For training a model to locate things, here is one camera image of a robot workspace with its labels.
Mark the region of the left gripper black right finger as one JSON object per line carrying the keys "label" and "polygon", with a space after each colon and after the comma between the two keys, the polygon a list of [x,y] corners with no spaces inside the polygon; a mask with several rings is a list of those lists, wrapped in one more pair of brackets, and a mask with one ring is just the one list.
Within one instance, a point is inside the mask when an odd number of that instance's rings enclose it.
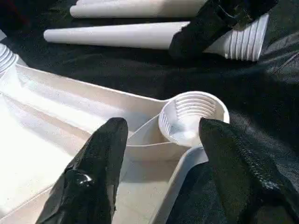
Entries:
{"label": "left gripper black right finger", "polygon": [[299,194],[260,147],[231,124],[202,118],[199,136],[230,224],[297,224]]}

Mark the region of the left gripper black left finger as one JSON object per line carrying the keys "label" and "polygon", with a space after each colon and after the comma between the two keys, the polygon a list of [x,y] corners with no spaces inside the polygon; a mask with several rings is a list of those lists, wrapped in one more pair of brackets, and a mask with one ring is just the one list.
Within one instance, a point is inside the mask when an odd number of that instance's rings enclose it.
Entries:
{"label": "left gripper black left finger", "polygon": [[99,127],[52,187],[36,223],[110,224],[127,139],[124,118]]}

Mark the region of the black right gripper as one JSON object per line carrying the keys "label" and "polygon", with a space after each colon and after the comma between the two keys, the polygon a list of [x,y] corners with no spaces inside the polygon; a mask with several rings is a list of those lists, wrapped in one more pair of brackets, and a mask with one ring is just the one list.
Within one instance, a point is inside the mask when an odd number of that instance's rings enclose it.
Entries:
{"label": "black right gripper", "polygon": [[239,23],[250,23],[268,13],[277,0],[208,0],[190,23],[172,38],[169,54],[175,60],[200,57],[218,38]]}

